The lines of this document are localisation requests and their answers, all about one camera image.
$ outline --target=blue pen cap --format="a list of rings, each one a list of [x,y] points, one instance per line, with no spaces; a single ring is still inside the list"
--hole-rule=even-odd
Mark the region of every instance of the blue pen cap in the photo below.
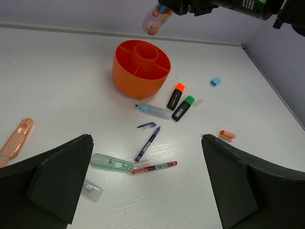
[[[216,77],[214,79],[211,80],[210,84],[214,87],[216,87],[218,84],[220,84],[221,79],[219,77]]]

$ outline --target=red pen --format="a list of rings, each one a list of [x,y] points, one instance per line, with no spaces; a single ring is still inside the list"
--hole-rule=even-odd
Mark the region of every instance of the red pen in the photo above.
[[[131,171],[131,174],[144,173],[144,172],[149,172],[149,171],[153,171],[153,170],[161,170],[161,169],[176,166],[177,164],[178,164],[177,161],[173,161],[173,162],[168,162],[168,163],[159,164],[159,165],[155,165],[155,166],[134,169]]]

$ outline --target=purple pen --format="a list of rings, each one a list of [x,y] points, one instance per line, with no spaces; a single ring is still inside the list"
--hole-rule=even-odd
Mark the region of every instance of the purple pen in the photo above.
[[[147,151],[148,147],[151,145],[151,143],[153,142],[154,138],[157,136],[157,134],[159,133],[161,129],[161,126],[158,127],[155,132],[152,134],[152,136],[149,138],[149,140],[146,142],[145,146],[143,147],[143,149],[140,151],[140,153],[138,154],[138,156],[135,158],[134,161],[139,162],[141,157],[145,154],[145,152]]]

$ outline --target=wall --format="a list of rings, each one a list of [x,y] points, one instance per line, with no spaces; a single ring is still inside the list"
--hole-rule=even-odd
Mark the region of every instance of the wall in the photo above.
[[[245,47],[305,127],[305,37],[287,24],[273,29],[274,21],[275,17],[264,22]]]
[[[0,0],[0,23],[64,27],[144,35],[142,21],[157,0]],[[158,35],[241,44],[262,21],[218,8],[194,17],[173,15]]]

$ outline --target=pen holder compartment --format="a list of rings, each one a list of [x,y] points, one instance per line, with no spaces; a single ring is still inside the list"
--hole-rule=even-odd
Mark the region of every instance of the pen holder compartment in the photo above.
[[[155,95],[171,70],[167,55],[157,46],[139,40],[121,43],[112,66],[112,79],[126,95],[143,99]]]

